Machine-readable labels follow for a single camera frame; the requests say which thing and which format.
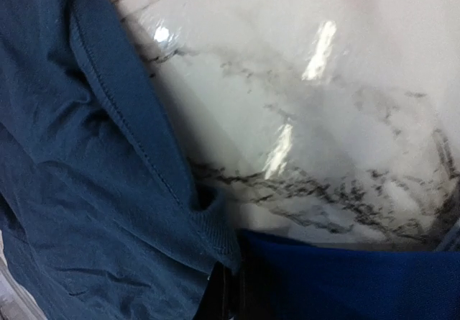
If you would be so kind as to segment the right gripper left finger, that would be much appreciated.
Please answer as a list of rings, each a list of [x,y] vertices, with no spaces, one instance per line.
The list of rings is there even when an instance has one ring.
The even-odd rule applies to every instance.
[[[232,274],[230,269],[216,263],[209,282],[209,319],[230,319]]]

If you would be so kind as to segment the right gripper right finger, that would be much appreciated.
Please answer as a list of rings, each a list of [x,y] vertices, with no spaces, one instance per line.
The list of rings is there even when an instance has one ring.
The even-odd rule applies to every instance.
[[[243,260],[236,281],[235,313],[237,319],[256,319],[258,317],[257,295],[254,273],[247,259]]]

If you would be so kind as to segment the blue pleated skirt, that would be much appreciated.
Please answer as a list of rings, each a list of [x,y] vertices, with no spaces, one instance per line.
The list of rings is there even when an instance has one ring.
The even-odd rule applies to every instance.
[[[241,231],[256,319],[457,319],[459,254],[321,248]]]

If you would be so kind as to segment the grey-blue garment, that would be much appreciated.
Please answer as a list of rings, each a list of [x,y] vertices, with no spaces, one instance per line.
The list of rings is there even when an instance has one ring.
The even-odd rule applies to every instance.
[[[1,0],[1,232],[49,319],[192,319],[239,268],[109,0]]]

